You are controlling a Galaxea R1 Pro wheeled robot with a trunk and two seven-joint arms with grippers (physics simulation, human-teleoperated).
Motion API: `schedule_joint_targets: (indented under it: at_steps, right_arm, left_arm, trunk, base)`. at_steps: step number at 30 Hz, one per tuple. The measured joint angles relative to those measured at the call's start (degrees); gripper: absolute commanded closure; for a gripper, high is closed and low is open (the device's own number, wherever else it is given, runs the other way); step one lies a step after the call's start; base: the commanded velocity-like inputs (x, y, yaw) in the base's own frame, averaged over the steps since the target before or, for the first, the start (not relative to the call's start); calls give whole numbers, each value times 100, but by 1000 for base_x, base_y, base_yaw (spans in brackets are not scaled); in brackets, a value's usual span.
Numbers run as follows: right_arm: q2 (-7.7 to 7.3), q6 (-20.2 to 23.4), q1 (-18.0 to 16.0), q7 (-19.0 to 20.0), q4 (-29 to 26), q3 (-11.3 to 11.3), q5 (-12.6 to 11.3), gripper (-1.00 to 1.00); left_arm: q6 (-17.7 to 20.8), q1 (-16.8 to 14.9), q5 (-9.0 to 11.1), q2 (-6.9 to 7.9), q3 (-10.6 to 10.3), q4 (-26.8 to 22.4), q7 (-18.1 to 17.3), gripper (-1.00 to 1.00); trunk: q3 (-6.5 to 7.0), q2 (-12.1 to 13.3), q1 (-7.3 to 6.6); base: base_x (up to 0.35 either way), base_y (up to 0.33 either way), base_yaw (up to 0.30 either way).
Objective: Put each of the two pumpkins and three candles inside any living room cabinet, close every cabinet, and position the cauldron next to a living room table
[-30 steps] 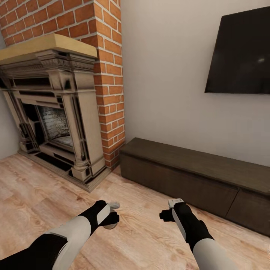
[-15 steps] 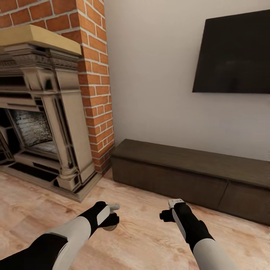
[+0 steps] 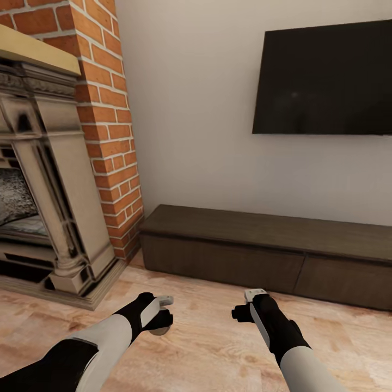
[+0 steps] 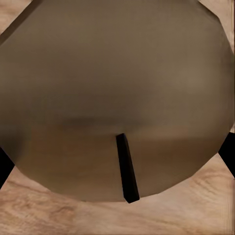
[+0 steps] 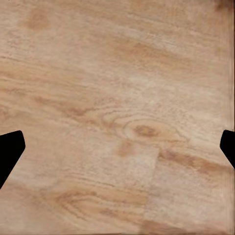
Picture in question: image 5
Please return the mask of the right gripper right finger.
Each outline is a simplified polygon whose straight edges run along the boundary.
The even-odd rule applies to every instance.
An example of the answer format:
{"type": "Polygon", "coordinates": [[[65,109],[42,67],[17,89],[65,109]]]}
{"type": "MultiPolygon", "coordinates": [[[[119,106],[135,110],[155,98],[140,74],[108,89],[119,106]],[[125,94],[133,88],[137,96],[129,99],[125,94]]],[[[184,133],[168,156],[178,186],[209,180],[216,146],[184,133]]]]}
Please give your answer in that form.
{"type": "Polygon", "coordinates": [[[220,148],[235,168],[235,132],[224,130],[220,141],[220,148]]]}

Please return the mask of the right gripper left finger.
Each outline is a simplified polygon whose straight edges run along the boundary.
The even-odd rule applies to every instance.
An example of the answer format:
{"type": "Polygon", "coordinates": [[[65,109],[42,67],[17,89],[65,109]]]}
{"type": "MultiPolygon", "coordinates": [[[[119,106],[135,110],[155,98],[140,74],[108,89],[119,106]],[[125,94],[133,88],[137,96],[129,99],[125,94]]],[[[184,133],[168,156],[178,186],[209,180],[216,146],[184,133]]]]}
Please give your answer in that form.
{"type": "Polygon", "coordinates": [[[0,189],[25,150],[22,131],[0,136],[0,189]]]}

